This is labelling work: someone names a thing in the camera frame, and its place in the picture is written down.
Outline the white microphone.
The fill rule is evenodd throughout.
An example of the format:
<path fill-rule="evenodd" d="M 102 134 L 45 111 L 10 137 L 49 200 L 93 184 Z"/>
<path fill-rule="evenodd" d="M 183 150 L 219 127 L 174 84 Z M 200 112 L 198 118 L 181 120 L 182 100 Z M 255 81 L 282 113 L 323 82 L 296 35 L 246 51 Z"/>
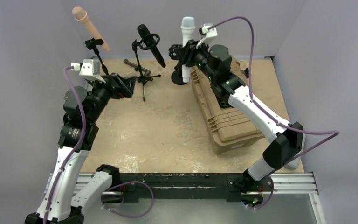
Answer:
<path fill-rule="evenodd" d="M 185 47 L 187 42 L 193 39 L 193 34 L 195 30 L 195 19 L 191 16 L 186 16 L 182 19 L 181 23 L 181 32 L 182 32 L 182 47 Z M 182 70 L 182 82 L 188 83 L 190 80 L 190 67 L 186 66 L 185 62 L 181 63 Z"/>

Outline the black microphone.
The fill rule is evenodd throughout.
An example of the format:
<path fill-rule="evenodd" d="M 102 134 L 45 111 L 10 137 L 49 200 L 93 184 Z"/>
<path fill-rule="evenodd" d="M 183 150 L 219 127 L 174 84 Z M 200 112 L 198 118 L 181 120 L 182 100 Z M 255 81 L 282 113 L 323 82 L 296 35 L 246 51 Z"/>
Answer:
<path fill-rule="evenodd" d="M 146 45 L 146 50 L 150 50 L 154 55 L 157 62 L 160 64 L 162 68 L 166 67 L 165 61 L 157 48 L 157 44 L 159 43 L 159 35 L 152 34 L 149 29 L 144 24 L 140 24 L 137 27 L 137 31 L 142 39 L 142 42 Z"/>

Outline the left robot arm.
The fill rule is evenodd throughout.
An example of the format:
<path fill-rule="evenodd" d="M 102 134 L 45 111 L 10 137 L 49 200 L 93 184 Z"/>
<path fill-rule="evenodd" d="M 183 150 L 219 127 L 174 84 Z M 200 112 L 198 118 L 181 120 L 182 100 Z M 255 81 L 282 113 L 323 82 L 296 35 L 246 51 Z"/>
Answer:
<path fill-rule="evenodd" d="M 119 188 L 119 169 L 103 164 L 95 177 L 75 192 L 81 168 L 99 130 L 96 121 L 110 99 L 131 98 L 137 82 L 136 76 L 122 77 L 117 73 L 102 78 L 102 82 L 92 82 L 90 91 L 76 86 L 66 92 L 55 169 L 42 203 L 26 216 L 26 224 L 81 224 L 104 190 Z"/>

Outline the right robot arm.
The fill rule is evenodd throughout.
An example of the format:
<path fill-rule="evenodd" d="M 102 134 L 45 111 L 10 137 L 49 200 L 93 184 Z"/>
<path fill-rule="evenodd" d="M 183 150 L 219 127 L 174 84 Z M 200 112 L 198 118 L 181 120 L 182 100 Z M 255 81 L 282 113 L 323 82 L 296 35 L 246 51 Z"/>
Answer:
<path fill-rule="evenodd" d="M 261 189 L 262 180 L 299 155 L 303 147 L 303 126 L 280 117 L 251 92 L 250 86 L 231 70 L 232 57 L 224 45 L 189 40 L 174 50 L 181 65 L 196 66 L 210 81 L 213 93 L 250 119 L 269 142 L 260 159 L 246 169 L 233 185 L 247 193 Z"/>

